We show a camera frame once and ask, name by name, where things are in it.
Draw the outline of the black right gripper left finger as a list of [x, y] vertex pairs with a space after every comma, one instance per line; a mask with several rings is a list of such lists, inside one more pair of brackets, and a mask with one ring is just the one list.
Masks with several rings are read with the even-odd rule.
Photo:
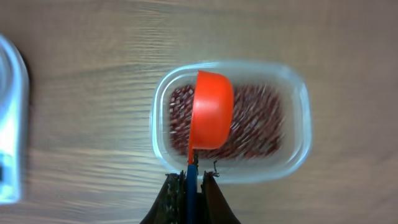
[[140, 224], [186, 223], [185, 173], [169, 173], [154, 203]]

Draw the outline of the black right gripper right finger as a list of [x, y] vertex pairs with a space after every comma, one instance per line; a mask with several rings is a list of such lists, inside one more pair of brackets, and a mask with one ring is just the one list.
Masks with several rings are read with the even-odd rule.
[[216, 172], [205, 172], [198, 194], [199, 224], [241, 224], [216, 183]]

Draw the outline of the orange scoop with blue handle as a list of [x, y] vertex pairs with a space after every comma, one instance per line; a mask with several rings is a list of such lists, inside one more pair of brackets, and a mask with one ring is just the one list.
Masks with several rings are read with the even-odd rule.
[[214, 150], [227, 140], [233, 116], [233, 87], [228, 78], [218, 73], [198, 71], [188, 142], [187, 216], [188, 224], [196, 223], [197, 167], [194, 150]]

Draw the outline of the white digital kitchen scale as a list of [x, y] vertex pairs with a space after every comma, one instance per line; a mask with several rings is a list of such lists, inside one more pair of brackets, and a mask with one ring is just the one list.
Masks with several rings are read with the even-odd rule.
[[17, 47], [1, 35], [1, 205], [24, 196], [30, 83]]

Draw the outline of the red beans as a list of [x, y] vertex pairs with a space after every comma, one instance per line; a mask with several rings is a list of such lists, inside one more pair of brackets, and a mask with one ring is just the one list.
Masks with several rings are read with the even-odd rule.
[[[194, 85], [180, 86], [169, 98], [170, 143], [180, 155], [188, 149]], [[266, 157], [281, 148], [284, 132], [282, 100], [269, 85], [234, 86], [234, 109], [228, 140], [214, 150], [196, 150], [200, 159]]]

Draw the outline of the clear plastic container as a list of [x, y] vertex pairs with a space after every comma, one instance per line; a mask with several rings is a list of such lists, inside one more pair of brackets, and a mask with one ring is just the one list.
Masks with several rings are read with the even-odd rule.
[[172, 70], [158, 83], [150, 111], [150, 138], [154, 154], [170, 173], [187, 168], [187, 157], [171, 147], [169, 99], [174, 89], [193, 85], [204, 70], [228, 77], [232, 84], [268, 84], [282, 101], [281, 148], [266, 157], [253, 159], [200, 159], [198, 177], [216, 169], [219, 184], [251, 184], [283, 178], [296, 171], [312, 146], [312, 117], [307, 87], [302, 77], [281, 63], [244, 60], [213, 61]]

